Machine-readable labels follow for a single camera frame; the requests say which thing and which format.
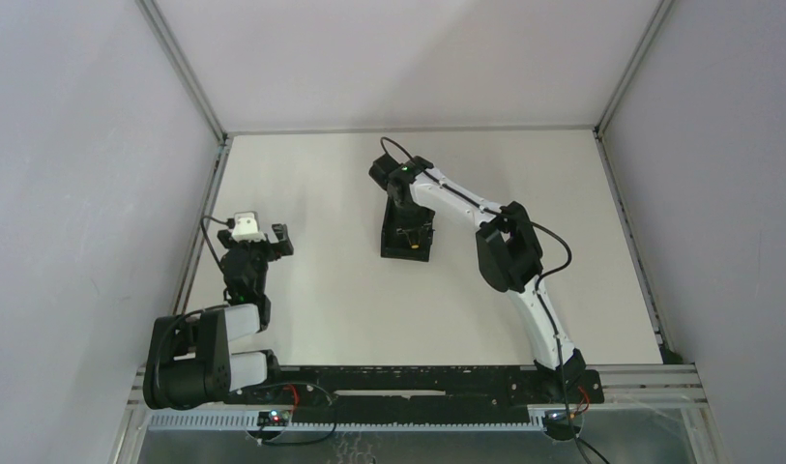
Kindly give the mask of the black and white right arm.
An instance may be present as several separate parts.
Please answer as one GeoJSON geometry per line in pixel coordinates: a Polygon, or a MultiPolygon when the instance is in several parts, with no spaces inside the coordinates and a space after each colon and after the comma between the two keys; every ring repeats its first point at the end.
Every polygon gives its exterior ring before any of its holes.
{"type": "Polygon", "coordinates": [[[422,157],[399,162],[378,158],[368,171],[387,195],[381,226],[384,258],[426,262],[433,244],[435,217],[467,227],[474,235],[478,269],[495,291],[507,295],[523,317],[534,364],[561,387],[585,373],[580,350],[568,337],[546,299],[537,226],[525,207],[488,201],[450,180],[422,157]]]}

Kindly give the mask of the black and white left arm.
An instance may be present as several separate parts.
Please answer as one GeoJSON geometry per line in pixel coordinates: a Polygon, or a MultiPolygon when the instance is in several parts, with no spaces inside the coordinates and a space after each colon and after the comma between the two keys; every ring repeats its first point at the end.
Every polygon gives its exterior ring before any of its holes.
{"type": "Polygon", "coordinates": [[[235,355],[230,345],[265,332],[271,322],[269,266],[294,252],[285,224],[272,231],[266,237],[252,217],[227,223],[217,233],[224,253],[212,255],[224,283],[222,304],[155,321],[142,384],[149,408],[188,410],[268,379],[271,350],[235,355]]]}

